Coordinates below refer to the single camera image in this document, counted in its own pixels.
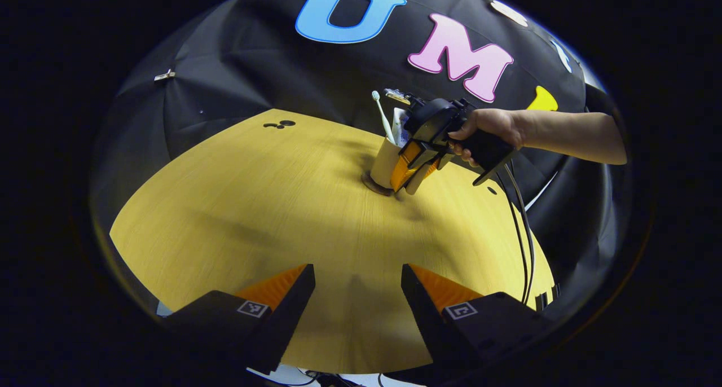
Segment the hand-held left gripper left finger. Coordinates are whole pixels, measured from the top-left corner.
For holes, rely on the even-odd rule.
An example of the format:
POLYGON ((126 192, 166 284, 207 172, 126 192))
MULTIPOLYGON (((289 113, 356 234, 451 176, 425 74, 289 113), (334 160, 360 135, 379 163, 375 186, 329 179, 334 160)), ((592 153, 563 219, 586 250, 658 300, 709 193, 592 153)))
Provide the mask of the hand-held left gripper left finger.
POLYGON ((209 291, 164 319, 194 346, 269 374, 276 371, 315 289, 302 264, 230 294, 209 291))

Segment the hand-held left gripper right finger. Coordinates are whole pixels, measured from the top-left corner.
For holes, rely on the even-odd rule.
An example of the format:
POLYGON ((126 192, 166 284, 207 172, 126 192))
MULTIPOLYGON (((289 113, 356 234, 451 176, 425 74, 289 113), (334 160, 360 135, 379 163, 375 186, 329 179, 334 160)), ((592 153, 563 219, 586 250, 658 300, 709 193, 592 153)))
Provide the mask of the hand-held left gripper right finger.
POLYGON ((432 359, 403 379, 487 379, 552 327, 505 292, 482 295, 415 264, 403 266, 402 290, 432 359))

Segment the beige cup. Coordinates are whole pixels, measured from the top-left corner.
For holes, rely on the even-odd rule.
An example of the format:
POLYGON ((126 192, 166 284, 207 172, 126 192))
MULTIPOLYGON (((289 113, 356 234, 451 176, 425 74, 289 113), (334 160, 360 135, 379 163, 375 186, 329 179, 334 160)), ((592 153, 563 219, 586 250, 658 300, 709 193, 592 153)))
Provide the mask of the beige cup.
MULTIPOLYGON (((387 188, 391 188, 390 173, 394 168, 394 164, 397 162, 397 159, 399 157, 399 151, 400 147, 392 145, 392 143, 390 143, 387 138, 384 138, 384 140, 382 141, 382 145, 376 155, 376 158, 374 159, 371 168, 368 170, 371 172, 372 179, 374 179, 377 184, 380 184, 381 186, 387 188)), ((422 176, 425 172, 425 169, 425 166, 419 168, 418 171, 413 174, 411 179, 403 187, 404 192, 408 196, 413 196, 420 188, 423 182, 422 176)))

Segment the white toothpaste tube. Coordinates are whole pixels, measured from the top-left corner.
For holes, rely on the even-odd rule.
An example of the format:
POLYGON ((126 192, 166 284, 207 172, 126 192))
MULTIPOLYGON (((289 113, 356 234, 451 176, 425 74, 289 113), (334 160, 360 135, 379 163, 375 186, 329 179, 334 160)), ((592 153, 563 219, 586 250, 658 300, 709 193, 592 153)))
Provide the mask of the white toothpaste tube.
POLYGON ((403 148, 407 145, 408 131, 404 125, 408 120, 408 114, 405 109, 394 108, 394 119, 391 127, 392 136, 395 141, 395 145, 403 148))

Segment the round brown coaster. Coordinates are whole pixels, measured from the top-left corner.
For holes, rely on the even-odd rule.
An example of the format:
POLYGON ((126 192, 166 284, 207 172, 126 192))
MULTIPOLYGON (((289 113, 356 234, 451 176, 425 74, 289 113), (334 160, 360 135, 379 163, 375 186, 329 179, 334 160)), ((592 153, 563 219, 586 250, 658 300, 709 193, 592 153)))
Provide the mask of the round brown coaster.
POLYGON ((394 190, 392 188, 387 188, 381 186, 380 184, 377 184, 377 182, 372 179, 370 171, 364 171, 364 173, 361 174, 361 181, 366 186, 366 188, 368 188, 375 194, 386 197, 392 196, 392 194, 394 194, 394 190))

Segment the pale green toothbrush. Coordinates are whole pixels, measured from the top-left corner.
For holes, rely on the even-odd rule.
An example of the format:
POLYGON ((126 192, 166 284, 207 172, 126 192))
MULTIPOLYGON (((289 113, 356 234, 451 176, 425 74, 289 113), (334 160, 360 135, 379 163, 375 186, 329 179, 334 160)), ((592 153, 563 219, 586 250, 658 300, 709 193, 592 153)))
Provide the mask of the pale green toothbrush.
POLYGON ((378 91, 374 90, 371 92, 371 96, 372 96, 372 100, 375 102, 377 109, 381 115, 382 127, 384 128, 384 132, 386 133, 386 138, 387 138, 387 140, 389 140, 390 143, 392 143, 392 145, 395 145, 394 134, 390 127, 389 120, 386 117, 384 110, 382 109, 381 95, 379 94, 378 91))

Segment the wooden desktop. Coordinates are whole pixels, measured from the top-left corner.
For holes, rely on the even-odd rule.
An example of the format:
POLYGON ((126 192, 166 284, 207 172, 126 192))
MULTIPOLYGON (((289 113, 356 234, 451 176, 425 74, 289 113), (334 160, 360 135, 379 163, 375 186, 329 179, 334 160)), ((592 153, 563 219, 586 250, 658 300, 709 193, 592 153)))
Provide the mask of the wooden desktop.
POLYGON ((481 294, 522 295, 504 191, 447 164, 413 196, 381 196, 361 174, 382 137, 270 110, 160 169, 110 236, 133 274, 177 311, 208 291, 235 294, 302 264, 315 290, 282 358, 336 373, 402 371, 432 360, 400 286, 405 263, 481 294))

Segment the black backdrop cloth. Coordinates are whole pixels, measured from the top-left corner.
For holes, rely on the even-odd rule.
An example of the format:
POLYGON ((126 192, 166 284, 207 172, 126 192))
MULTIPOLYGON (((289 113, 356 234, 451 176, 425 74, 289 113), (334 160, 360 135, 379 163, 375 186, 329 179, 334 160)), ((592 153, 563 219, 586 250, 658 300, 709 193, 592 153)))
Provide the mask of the black backdrop cloth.
POLYGON ((436 76, 408 56, 430 35, 434 12, 457 20, 472 43, 497 43, 514 58, 496 107, 549 83, 565 111, 602 110, 611 99, 565 43, 535 19, 494 0, 227 0, 195 17, 136 66, 113 100, 90 182, 91 210, 110 232, 148 179, 212 135, 272 108, 374 134, 367 94, 390 84, 421 94, 484 102, 456 77, 436 76), (154 76, 173 69, 173 79, 154 76))

